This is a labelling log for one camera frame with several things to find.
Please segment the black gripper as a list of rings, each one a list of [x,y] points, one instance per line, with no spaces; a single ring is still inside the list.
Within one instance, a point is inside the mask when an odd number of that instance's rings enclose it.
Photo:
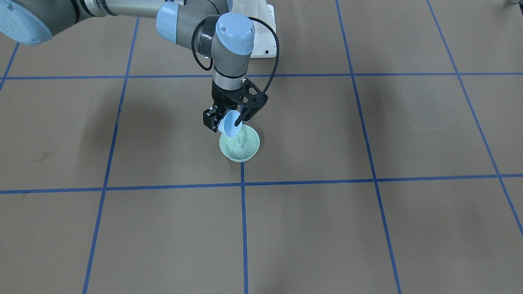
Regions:
[[[239,89],[230,91],[218,86],[216,82],[212,82],[212,98],[213,106],[204,110],[203,124],[211,131],[217,133],[221,120],[224,118],[228,110],[234,110],[234,127],[241,127],[243,125],[244,107],[243,98],[245,96],[245,85],[240,86]]]

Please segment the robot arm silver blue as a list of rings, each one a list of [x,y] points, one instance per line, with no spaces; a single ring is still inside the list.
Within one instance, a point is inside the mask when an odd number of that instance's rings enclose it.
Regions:
[[[2,0],[1,32],[39,45],[88,18],[153,18],[163,39],[211,58],[213,106],[204,111],[203,122],[232,137],[256,112],[246,78],[255,26],[232,8],[231,0]]]

